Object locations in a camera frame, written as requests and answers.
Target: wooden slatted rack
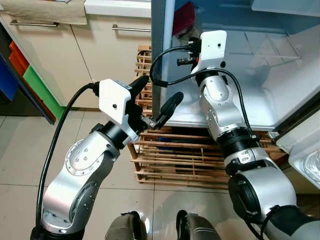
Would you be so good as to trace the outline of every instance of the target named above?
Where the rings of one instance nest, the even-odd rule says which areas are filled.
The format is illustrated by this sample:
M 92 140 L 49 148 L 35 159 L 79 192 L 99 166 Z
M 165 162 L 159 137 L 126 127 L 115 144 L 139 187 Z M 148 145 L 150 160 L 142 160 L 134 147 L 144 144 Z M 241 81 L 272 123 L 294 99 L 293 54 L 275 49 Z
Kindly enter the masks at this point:
M 138 51 L 149 49 L 148 46 L 139 46 Z M 135 72 L 138 76 L 148 74 L 151 53 L 144 52 L 137 59 Z M 151 83 L 137 96 L 136 104 L 143 108 L 145 115 L 151 116 Z M 265 132 L 255 134 L 275 162 L 285 155 Z M 140 134 L 135 145 L 129 144 L 128 148 L 135 166 L 133 173 L 139 183 L 228 189 L 229 176 L 225 173 L 223 156 L 206 129 L 163 127 L 161 130 L 147 130 Z

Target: metal handle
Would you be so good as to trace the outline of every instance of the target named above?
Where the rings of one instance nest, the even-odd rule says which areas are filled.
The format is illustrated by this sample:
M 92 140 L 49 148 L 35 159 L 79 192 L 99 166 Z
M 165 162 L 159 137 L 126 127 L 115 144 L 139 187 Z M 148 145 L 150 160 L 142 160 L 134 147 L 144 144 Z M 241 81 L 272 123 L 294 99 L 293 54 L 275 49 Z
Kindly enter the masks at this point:
M 120 30 L 120 31 L 133 31 L 133 32 L 146 32 L 151 33 L 151 29 L 141 29 L 141 28 L 128 28 L 128 27 L 118 27 L 117 24 L 112 25 L 112 30 Z
M 34 22 L 18 22 L 16 19 L 10 22 L 10 25 L 16 26 L 41 26 L 41 27 L 58 27 L 59 23 L 34 23 Z

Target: green folder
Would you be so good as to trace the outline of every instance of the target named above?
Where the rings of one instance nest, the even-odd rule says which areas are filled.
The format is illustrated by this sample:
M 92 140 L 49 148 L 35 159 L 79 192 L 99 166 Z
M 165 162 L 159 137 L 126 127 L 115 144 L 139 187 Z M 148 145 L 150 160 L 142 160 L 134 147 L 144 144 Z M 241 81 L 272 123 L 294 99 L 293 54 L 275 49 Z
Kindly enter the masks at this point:
M 58 104 L 56 99 L 52 96 L 31 66 L 27 68 L 23 78 L 43 101 L 46 107 L 52 112 L 55 118 L 59 120 L 64 113 L 65 108 Z

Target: beige cabinet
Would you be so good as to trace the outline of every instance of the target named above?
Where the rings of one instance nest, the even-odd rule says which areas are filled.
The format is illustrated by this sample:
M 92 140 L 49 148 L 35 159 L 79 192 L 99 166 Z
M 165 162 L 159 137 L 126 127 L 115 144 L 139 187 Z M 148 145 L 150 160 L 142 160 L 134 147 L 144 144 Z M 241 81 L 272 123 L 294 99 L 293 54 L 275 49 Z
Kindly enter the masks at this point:
M 88 25 L 72 25 L 84 61 L 96 81 L 119 80 L 126 84 L 135 76 L 138 45 L 151 45 L 151 32 L 112 30 L 151 29 L 150 18 L 87 15 Z
M 62 106 L 91 81 L 77 41 L 69 24 L 52 26 L 10 25 L 6 13 L 0 21 L 23 52 L 43 83 Z M 98 99 L 89 90 L 74 107 L 97 108 Z

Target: robotic arm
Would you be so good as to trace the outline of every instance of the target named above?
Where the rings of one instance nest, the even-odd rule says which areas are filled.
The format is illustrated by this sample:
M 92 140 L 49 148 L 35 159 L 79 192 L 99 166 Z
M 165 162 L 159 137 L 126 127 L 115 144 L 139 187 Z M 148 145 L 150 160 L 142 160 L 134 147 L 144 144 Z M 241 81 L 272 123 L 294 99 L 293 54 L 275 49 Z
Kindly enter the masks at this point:
M 177 92 L 161 108 L 157 119 L 145 117 L 135 98 L 148 81 L 148 76 L 142 76 L 130 85 L 111 79 L 99 82 L 99 108 L 110 121 L 97 124 L 89 136 L 68 150 L 60 173 L 43 196 L 42 229 L 33 229 L 32 240 L 83 238 L 100 184 L 120 150 L 134 143 L 145 129 L 161 128 L 183 99 Z
M 251 223 L 260 225 L 260 234 L 253 232 L 260 240 L 263 232 L 271 240 L 319 239 L 320 220 L 298 209 L 290 181 L 260 147 L 249 124 L 244 123 L 225 76 L 214 71 L 223 65 L 226 38 L 222 30 L 201 34 L 200 53 L 191 52 L 193 59 L 198 56 L 191 74 L 199 73 L 194 78 L 200 107 L 224 156 L 233 208 L 252 231 Z

